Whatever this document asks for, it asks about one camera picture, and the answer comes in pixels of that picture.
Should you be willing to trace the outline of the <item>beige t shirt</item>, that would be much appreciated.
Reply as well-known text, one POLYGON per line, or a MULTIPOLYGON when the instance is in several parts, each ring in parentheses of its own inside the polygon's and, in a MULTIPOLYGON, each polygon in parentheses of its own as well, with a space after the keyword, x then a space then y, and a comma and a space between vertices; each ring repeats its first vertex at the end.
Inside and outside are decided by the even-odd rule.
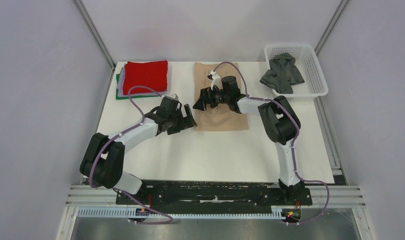
MULTIPOLYGON (((216 68, 216 64, 204 64, 195 62, 193 67, 194 101, 200 97, 201 89, 211 85, 207 75, 216 68)), ((249 121, 245 114, 231 111, 227 104, 219 104, 215 108, 207 107, 207 110, 194 110, 194 119, 197 126, 196 132, 230 132, 245 131, 249 129, 249 121)))

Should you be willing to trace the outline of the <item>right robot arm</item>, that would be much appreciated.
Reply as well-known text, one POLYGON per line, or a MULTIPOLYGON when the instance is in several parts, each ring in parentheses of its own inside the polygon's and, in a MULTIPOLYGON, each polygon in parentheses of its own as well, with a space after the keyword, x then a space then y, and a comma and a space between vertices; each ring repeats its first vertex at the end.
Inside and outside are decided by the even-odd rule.
POLYGON ((279 161, 279 198, 285 204, 294 203, 303 193, 305 185, 296 173, 294 141, 299 135, 301 123, 284 96, 276 98, 251 97, 241 93, 234 76, 220 77, 211 72, 207 78, 210 86, 200 90, 193 109, 206 111, 219 104, 238 114, 259 116, 267 137, 275 144, 279 161))

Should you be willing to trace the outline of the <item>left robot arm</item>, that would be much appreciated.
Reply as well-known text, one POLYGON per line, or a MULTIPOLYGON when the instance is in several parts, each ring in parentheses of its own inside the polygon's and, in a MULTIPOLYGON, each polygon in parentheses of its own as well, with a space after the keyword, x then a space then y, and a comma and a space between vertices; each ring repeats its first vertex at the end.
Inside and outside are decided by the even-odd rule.
POLYGON ((161 133, 172 135, 196 126, 189 104, 182 104, 176 96, 163 96, 160 105, 143 113, 133 125, 111 135, 95 133, 79 172, 88 177, 91 187, 121 190, 134 203, 141 204, 148 191, 140 178, 124 170, 126 153, 161 133))

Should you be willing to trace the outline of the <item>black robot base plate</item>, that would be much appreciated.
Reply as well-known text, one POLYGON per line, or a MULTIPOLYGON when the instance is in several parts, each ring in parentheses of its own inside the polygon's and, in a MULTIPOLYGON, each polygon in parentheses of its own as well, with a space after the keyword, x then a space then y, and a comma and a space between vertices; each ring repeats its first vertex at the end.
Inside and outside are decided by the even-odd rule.
POLYGON ((145 180, 137 194, 117 194, 115 205, 136 205, 137 201, 155 212, 169 214, 267 214, 272 207, 302 207, 313 204, 309 186, 322 186, 329 203, 330 186, 304 183, 303 193, 291 202, 284 200, 279 183, 161 181, 145 180))

